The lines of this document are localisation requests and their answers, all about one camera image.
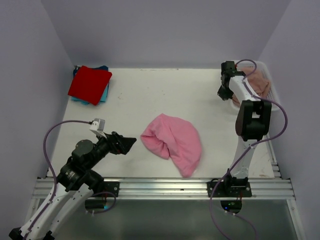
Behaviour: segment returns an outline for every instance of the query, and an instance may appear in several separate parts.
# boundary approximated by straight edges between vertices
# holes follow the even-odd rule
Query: white wall
[[[42,140],[62,119],[72,64],[39,0],[0,1],[0,239],[20,227],[37,176]],[[55,137],[48,142],[52,152]]]
[[[304,229],[320,239],[320,1],[292,0],[260,60],[271,71],[289,122],[273,146],[282,176],[291,178]],[[270,132],[282,128],[274,116]]]
[[[212,68],[257,59],[290,0],[42,0],[74,65]]]

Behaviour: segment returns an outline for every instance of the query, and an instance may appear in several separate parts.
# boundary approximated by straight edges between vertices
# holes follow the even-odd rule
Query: white table
[[[105,119],[104,131],[135,137],[127,155],[108,154],[93,170],[103,177],[181,178],[171,160],[149,152],[141,133],[159,114],[191,122],[202,143],[202,158],[192,178],[222,177],[230,167],[237,148],[237,112],[217,96],[219,69],[139,69],[112,68],[106,103],[83,105],[69,99],[63,120]],[[54,170],[67,162],[78,141],[97,141],[89,125],[61,126],[52,157]],[[256,147],[249,169],[250,178],[274,178],[272,154],[265,143]]]

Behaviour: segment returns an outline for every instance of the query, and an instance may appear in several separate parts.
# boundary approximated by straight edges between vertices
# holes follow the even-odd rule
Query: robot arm
[[[14,228],[9,237],[13,240],[54,240],[64,222],[93,194],[100,193],[106,187],[103,177],[92,168],[108,153],[127,154],[136,138],[123,137],[116,132],[103,132],[105,121],[95,119],[90,130],[96,134],[97,143],[90,140],[79,141],[67,163],[57,176],[57,186],[36,211],[34,216],[21,228]]]
[[[255,147],[251,145],[260,141],[269,131],[272,105],[268,101],[254,98],[249,93],[244,82],[252,94],[257,95],[244,76],[246,76],[245,73],[237,70],[234,61],[226,61],[221,64],[221,87],[217,94],[224,101],[232,99],[235,94],[241,103],[235,122],[238,145],[231,166],[248,148],[250,149],[231,171],[228,170],[228,176],[216,191],[220,197],[238,197],[240,193],[243,194],[244,190],[247,190],[247,195],[244,197],[252,196],[251,191],[248,192],[248,189],[251,189],[248,175]]]

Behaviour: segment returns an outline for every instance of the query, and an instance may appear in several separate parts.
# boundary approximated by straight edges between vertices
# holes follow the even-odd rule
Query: pink towel
[[[245,74],[249,74],[252,72],[252,68],[251,67],[244,67],[241,69],[241,71],[243,71]],[[253,90],[260,96],[265,98],[269,91],[270,91],[270,87],[271,87],[271,82],[270,80],[264,78],[264,76],[262,75],[262,72],[259,70],[256,70],[253,74],[251,74],[248,77],[248,82],[251,85],[251,87],[253,88]],[[240,107],[240,103],[238,98],[236,97],[236,95],[232,96],[232,101],[234,103],[234,105]]]
[[[141,141],[155,155],[169,159],[184,178],[199,164],[202,147],[197,130],[181,118],[160,114],[144,130]]]

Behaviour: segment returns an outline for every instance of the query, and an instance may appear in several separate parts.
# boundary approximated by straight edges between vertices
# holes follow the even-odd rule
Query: blue towel
[[[95,67],[95,68],[93,68],[93,69],[100,69],[100,70],[106,70],[106,71],[109,70],[107,66]],[[78,72],[78,70],[79,70],[79,67],[76,67],[76,68],[73,70],[73,77],[75,77],[75,75],[76,75],[76,73]],[[107,86],[105,87],[105,90],[104,90],[104,92],[103,92],[103,94],[102,94],[102,96],[101,96],[101,99],[100,99],[100,103],[105,103],[105,102],[106,102],[107,96],[108,96],[108,90],[109,90],[109,83],[108,83]],[[88,104],[90,104],[89,102],[84,101],[84,100],[81,100],[81,99],[79,99],[79,98],[77,98],[77,97],[74,97],[74,96],[71,97],[71,100],[72,100],[72,101],[75,101],[75,102],[81,102],[83,105],[88,105]]]

